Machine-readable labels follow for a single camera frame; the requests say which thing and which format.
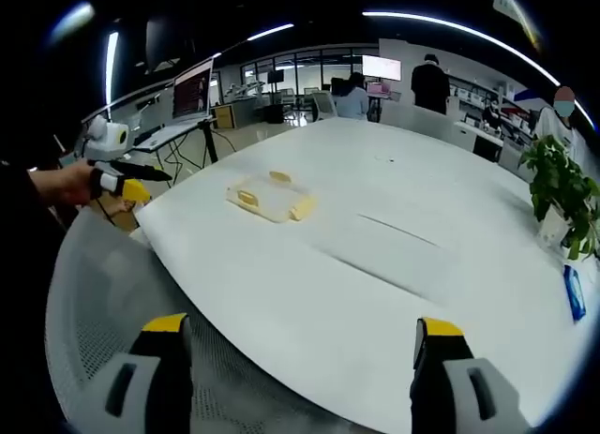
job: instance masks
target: face mask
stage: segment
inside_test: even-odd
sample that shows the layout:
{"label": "face mask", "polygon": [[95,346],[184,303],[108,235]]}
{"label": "face mask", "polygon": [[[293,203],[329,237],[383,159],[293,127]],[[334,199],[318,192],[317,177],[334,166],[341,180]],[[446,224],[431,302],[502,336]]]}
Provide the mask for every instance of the face mask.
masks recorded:
{"label": "face mask", "polygon": [[561,117],[568,117],[575,109],[573,101],[554,101],[554,109]]}

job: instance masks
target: human hand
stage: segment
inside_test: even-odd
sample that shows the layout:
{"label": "human hand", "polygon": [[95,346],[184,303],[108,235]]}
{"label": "human hand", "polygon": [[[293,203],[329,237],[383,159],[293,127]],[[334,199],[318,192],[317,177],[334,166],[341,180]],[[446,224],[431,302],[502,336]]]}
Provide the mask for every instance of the human hand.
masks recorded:
{"label": "human hand", "polygon": [[88,204],[91,198],[90,175],[94,167],[86,160],[79,160],[64,169],[30,172],[42,200],[53,205]]}

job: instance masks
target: person in white shirt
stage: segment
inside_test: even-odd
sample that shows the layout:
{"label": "person in white shirt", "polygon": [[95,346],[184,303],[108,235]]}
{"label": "person in white shirt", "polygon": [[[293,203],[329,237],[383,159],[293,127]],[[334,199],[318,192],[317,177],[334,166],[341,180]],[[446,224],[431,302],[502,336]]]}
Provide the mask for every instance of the person in white shirt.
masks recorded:
{"label": "person in white shirt", "polygon": [[540,112],[533,135],[538,139],[553,136],[564,146],[567,155],[581,167],[583,174],[600,182],[598,159],[590,151],[581,134],[571,126],[569,116],[574,109],[575,94],[569,87],[560,87],[554,96],[554,108],[544,108]]}
{"label": "person in white shirt", "polygon": [[336,102],[337,115],[357,120],[367,120],[368,96],[365,90],[365,77],[358,72],[350,75],[339,91],[333,96]]}

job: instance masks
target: white pot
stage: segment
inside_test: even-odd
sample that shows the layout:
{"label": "white pot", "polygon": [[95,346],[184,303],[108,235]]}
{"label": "white pot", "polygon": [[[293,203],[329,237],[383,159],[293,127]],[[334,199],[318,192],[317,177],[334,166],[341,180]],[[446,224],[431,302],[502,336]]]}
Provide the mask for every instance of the white pot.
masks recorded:
{"label": "white pot", "polygon": [[569,232],[569,225],[562,214],[553,204],[548,208],[546,216],[540,225],[540,231],[537,234],[544,245],[547,247],[556,247]]}

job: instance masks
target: floor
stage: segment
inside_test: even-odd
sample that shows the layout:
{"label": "floor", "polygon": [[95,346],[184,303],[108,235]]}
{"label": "floor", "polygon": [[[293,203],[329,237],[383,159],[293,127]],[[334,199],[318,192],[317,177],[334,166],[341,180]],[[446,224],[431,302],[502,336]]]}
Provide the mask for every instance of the floor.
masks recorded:
{"label": "floor", "polygon": [[[256,142],[277,136],[282,132],[294,129],[295,127],[303,127],[310,120],[310,113],[289,112],[285,115],[284,123],[280,125],[269,125],[266,122],[261,122],[254,125],[249,125],[247,127],[242,127],[240,129],[216,129],[218,134],[213,133],[213,139],[215,140],[217,156],[219,159],[223,159],[224,157],[234,153],[233,148],[235,148],[236,151],[242,150]],[[195,130],[192,131],[187,136],[185,141],[180,144],[179,151],[191,161],[202,165],[204,144],[205,142],[203,133],[199,130]],[[165,145],[158,150],[162,165],[164,166],[164,171],[170,176],[175,177],[176,165],[174,163],[168,163],[173,160],[172,157],[168,158],[170,153],[171,148],[169,145]],[[157,156],[154,154],[151,155],[141,152],[134,152],[131,154],[130,161],[137,164],[152,165],[153,167],[160,168]],[[199,170],[197,167],[181,158],[179,161],[183,164],[183,167],[181,167],[175,185],[185,181],[192,174]],[[210,164],[210,158],[208,155],[206,155],[206,164]],[[169,189],[166,183],[144,182],[144,185],[151,193],[153,198],[160,196]]]}

